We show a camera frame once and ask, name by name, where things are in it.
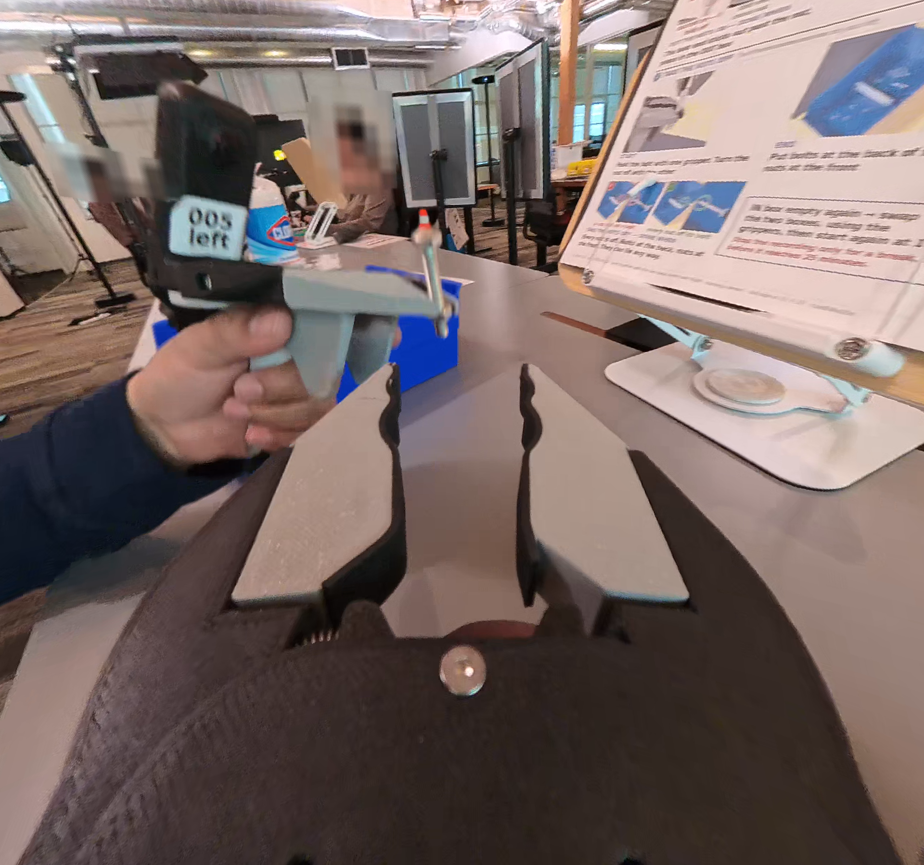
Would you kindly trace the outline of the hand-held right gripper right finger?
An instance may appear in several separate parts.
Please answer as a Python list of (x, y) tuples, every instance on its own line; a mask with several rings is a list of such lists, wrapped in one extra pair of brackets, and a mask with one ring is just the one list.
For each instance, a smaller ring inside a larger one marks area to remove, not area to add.
[(627, 445), (537, 366), (519, 375), (515, 573), (523, 605), (573, 607), (598, 632), (617, 604), (689, 591)]

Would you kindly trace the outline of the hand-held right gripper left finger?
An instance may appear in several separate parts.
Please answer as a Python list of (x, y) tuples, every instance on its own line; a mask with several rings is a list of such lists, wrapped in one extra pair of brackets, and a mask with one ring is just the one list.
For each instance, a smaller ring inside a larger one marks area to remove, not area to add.
[(408, 566), (400, 409), (399, 369), (386, 364), (293, 445), (233, 605), (339, 620), (391, 597)]

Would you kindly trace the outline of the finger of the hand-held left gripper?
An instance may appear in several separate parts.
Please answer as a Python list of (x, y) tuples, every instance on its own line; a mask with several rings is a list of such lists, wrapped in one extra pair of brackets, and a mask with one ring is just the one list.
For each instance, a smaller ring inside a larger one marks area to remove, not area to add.
[(443, 293), (442, 305), (419, 278), (392, 271), (284, 270), (283, 299), (293, 312), (419, 316), (436, 320), (456, 315), (456, 298)]

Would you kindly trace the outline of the silver bolt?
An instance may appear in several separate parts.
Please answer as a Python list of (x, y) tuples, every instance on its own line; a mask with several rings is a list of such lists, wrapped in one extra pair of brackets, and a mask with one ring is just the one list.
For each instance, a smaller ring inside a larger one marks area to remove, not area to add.
[(434, 329), (439, 338), (446, 339), (449, 335), (449, 321), (456, 314), (456, 300), (451, 295), (446, 295), (443, 288), (437, 257), (438, 251), (443, 247), (442, 231), (435, 225), (431, 229), (417, 227), (411, 241), (422, 254), (425, 286), (433, 308), (436, 310), (436, 317), (433, 321)]

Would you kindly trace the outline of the blue plastic bin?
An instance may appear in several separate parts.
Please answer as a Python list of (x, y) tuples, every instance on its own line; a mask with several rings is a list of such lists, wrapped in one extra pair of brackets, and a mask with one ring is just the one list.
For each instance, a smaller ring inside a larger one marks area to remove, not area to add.
[[(445, 294), (456, 301), (456, 312), (448, 321), (446, 338), (438, 337), (434, 327), (429, 325), (424, 317), (407, 315), (399, 318), (398, 327), (402, 338), (400, 345), (392, 350), (389, 361), (399, 366), (402, 390), (419, 386), (456, 368), (460, 294), (463, 285), (466, 284), (472, 284), (472, 281), (443, 277)], [(142, 367), (157, 349), (176, 334), (176, 328), (160, 312), (159, 307), (153, 307), (129, 364), (129, 369), (132, 371)]]

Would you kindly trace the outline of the person's left forearm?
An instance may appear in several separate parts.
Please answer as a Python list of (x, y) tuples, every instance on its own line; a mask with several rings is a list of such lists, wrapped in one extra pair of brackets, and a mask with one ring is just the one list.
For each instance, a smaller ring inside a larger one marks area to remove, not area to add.
[(2, 440), (2, 603), (48, 586), (75, 561), (119, 550), (248, 466), (169, 465), (136, 428), (128, 379)]

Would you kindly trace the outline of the person's left hand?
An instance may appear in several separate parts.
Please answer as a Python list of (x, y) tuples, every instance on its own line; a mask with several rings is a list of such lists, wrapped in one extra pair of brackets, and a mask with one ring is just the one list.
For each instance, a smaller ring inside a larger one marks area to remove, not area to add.
[(311, 396), (292, 361), (252, 371), (283, 350), (291, 314), (236, 306), (183, 330), (126, 386), (136, 428), (173, 466), (191, 468), (289, 446), (335, 404)]

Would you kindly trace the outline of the disinfecting wipes canister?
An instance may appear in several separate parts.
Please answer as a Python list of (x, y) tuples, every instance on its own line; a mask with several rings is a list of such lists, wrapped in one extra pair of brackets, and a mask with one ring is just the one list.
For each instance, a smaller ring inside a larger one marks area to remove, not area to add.
[(246, 231), (246, 260), (272, 266), (299, 261), (283, 191), (254, 166)]

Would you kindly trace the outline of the black studio light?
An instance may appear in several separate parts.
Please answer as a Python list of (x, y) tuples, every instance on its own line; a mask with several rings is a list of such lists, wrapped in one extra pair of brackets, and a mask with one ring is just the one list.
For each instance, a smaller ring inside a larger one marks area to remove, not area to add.
[(162, 84), (199, 86), (208, 76), (176, 39), (76, 46), (68, 62), (90, 77), (90, 87), (102, 101), (153, 97)]

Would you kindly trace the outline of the grey panel on black stand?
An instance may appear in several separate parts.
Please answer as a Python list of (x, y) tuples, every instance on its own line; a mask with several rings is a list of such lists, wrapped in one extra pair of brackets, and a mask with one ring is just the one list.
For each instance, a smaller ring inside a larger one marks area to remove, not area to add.
[(551, 196), (550, 50), (540, 39), (495, 72), (507, 260), (518, 265), (517, 207)]
[(471, 88), (414, 90), (391, 97), (398, 150), (400, 214), (407, 229), (428, 209), (445, 236), (445, 209), (458, 208), (472, 248), (478, 201), (475, 101)]

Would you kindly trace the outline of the white sign stand base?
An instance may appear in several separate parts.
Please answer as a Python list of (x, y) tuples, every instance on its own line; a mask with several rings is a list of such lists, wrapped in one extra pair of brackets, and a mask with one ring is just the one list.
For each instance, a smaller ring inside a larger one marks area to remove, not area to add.
[(917, 449), (905, 402), (649, 319), (673, 343), (607, 366), (614, 386), (793, 486), (837, 491)]

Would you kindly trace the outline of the wooden instruction sign board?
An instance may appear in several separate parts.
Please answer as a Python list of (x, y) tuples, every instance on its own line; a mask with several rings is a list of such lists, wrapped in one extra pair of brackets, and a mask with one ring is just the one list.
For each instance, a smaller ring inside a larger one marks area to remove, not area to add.
[(571, 286), (922, 405), (923, 0), (676, 0)]

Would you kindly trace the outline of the wooden support post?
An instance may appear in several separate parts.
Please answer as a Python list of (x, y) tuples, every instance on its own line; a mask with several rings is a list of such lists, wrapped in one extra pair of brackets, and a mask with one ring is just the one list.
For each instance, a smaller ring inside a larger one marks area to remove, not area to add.
[(583, 0), (563, 0), (560, 8), (558, 145), (573, 142), (577, 97), (579, 24)]

